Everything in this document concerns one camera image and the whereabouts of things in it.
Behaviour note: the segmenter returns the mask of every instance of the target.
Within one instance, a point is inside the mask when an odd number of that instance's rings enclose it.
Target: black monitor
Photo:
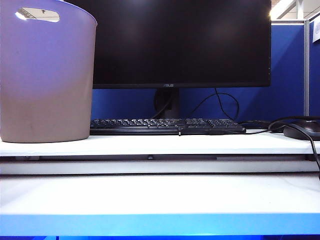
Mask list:
[[[271,0],[66,1],[98,22],[96,89],[270,85]]]

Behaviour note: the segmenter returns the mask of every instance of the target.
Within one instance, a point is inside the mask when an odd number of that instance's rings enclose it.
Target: keyboard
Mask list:
[[[230,119],[95,119],[90,135],[225,135],[246,129]]]

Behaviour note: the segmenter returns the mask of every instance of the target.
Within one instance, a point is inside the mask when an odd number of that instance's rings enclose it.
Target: white shelf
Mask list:
[[[319,199],[316,174],[5,177],[0,233],[320,234]]]
[[[320,142],[316,143],[320,152]],[[0,157],[186,155],[186,154],[311,154],[308,141],[280,133],[257,135],[90,136],[58,143],[7,143],[0,141]]]

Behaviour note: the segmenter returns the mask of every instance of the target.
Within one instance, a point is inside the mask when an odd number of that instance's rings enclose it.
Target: black mouse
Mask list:
[[[320,123],[314,120],[298,120],[288,124],[283,129],[283,134],[289,138],[308,140],[299,129],[308,134],[314,141],[320,141]]]

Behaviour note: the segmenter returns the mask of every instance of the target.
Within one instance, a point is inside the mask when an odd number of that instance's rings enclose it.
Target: waste bin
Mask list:
[[[96,26],[88,12],[60,0],[0,0],[3,141],[89,136]]]

